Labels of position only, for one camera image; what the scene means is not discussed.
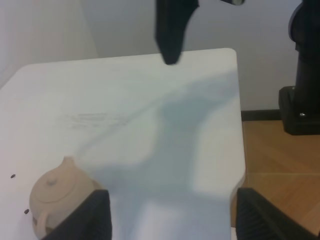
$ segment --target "white wall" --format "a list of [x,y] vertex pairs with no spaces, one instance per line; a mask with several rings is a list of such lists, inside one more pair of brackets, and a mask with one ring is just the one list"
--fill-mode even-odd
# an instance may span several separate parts
[[[155,0],[80,0],[99,57],[157,53]],[[288,22],[301,0],[246,0],[232,6],[199,0],[185,50],[237,51],[242,110],[278,108],[278,91],[294,85],[298,53]]]
[[97,56],[79,0],[0,0],[0,87],[27,64]]

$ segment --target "teapot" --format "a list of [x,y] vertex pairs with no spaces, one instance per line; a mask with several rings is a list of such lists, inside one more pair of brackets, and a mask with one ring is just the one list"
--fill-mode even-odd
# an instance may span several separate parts
[[97,189],[101,185],[78,168],[72,156],[65,156],[61,165],[42,175],[32,188],[29,205],[37,238],[49,234]]

